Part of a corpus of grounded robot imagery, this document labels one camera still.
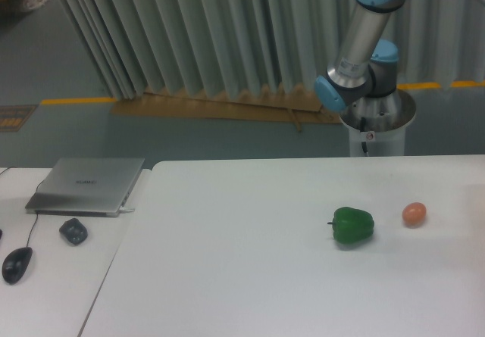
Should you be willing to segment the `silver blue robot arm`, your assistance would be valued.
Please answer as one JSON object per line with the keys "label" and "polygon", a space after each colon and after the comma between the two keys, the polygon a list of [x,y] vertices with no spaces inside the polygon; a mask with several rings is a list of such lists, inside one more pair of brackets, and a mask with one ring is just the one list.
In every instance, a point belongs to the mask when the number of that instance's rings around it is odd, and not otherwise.
{"label": "silver blue robot arm", "polygon": [[412,122],[416,104],[397,89],[399,51],[382,39],[390,15],[406,0],[356,0],[336,59],[314,83],[323,107],[361,132],[386,132]]}

